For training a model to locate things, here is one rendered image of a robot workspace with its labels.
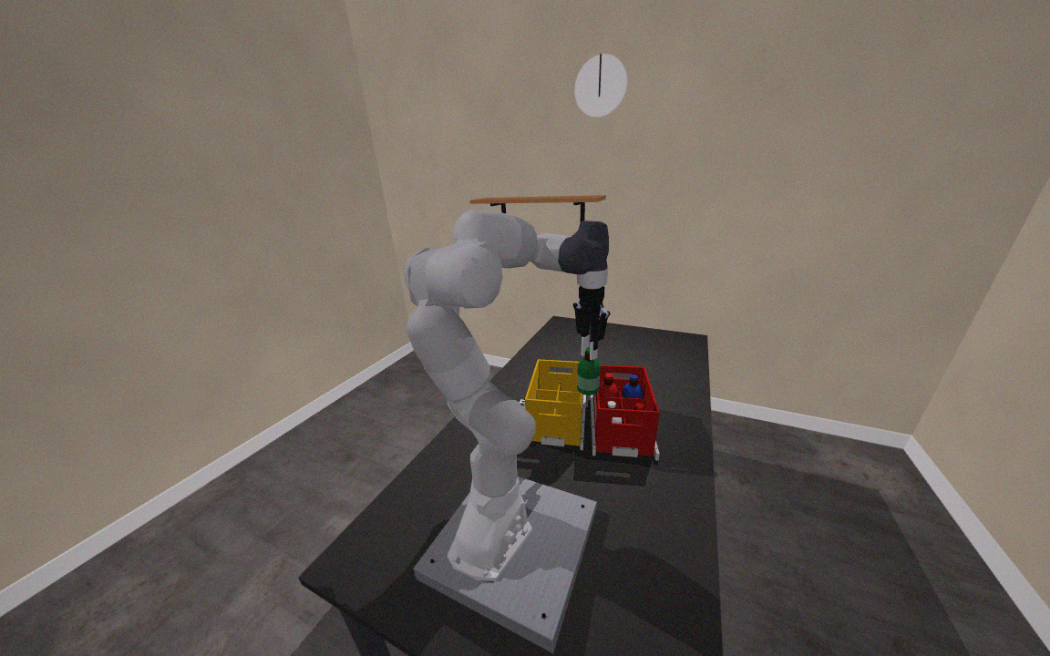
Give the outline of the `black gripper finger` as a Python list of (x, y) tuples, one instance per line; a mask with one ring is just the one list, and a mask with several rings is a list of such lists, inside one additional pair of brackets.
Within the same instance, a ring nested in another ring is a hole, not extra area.
[[(588, 308), (589, 320), (591, 320), (591, 339), (589, 339), (589, 360), (595, 360), (598, 354), (598, 341), (604, 339), (605, 329), (607, 329), (607, 319), (610, 316), (610, 312), (605, 311), (601, 305), (601, 314), (594, 316), (594, 310), (592, 306)], [(600, 319), (598, 319), (600, 317)]]
[(586, 304), (580, 305), (579, 302), (573, 303), (572, 308), (575, 310), (576, 329), (578, 333), (581, 334), (581, 354), (582, 356), (586, 354), (586, 348), (589, 347), (589, 315), (586, 315)]

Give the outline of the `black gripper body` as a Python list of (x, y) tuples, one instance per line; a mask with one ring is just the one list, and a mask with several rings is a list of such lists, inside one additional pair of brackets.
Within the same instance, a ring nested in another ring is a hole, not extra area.
[[(604, 298), (604, 285), (602, 288), (582, 288), (579, 287), (579, 298), (580, 305), (586, 304), (586, 315), (589, 315), (588, 308), (592, 306), (594, 310), (594, 316), (600, 314), (601, 304)], [(603, 304), (602, 304), (603, 308)]]

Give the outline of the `green bottle with pale green label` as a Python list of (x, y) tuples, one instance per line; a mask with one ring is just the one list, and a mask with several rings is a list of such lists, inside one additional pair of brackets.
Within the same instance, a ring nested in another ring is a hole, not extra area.
[(594, 395), (598, 392), (601, 366), (597, 360), (589, 360), (589, 347), (586, 357), (578, 362), (578, 392), (583, 395)]

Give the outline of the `red crate with dividers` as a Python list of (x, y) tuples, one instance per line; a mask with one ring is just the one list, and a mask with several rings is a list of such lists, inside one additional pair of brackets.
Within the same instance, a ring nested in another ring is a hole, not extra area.
[[(617, 386), (618, 397), (598, 397), (598, 392), (594, 394), (596, 452), (612, 453), (613, 446), (618, 446), (638, 448), (640, 456), (653, 456), (660, 412), (645, 368), (640, 368), (640, 366), (601, 365), (600, 384), (604, 382), (607, 373), (636, 374), (638, 384), (643, 389), (643, 399), (622, 398), (623, 387), (629, 383), (630, 379), (612, 379), (612, 382)], [(609, 400), (616, 403), (616, 408), (607, 408)], [(637, 403), (644, 405), (644, 410), (634, 410)], [(622, 423), (612, 423), (613, 416), (621, 416)], [(628, 418), (644, 419), (643, 424), (626, 424)]]

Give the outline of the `blue bottle with light blue label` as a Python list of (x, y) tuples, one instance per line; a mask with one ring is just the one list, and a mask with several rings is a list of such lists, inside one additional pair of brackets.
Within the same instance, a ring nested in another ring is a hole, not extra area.
[(638, 376), (636, 374), (631, 374), (629, 383), (623, 387), (622, 397), (643, 399), (643, 389), (638, 384)]

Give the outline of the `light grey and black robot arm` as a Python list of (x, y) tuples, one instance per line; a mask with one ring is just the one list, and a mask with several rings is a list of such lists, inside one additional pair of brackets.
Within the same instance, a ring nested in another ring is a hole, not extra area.
[(470, 210), (456, 220), (454, 242), (407, 259), (405, 280), (417, 309), (406, 333), (456, 420), (478, 438), (469, 502), (448, 560), (464, 576), (496, 581), (533, 531), (520, 493), (517, 454), (532, 443), (536, 419), (490, 381), (490, 364), (459, 308), (491, 304), (501, 267), (532, 262), (578, 274), (582, 288), (607, 285), (609, 233), (607, 224), (585, 220), (572, 237), (537, 236), (532, 225), (509, 213)]

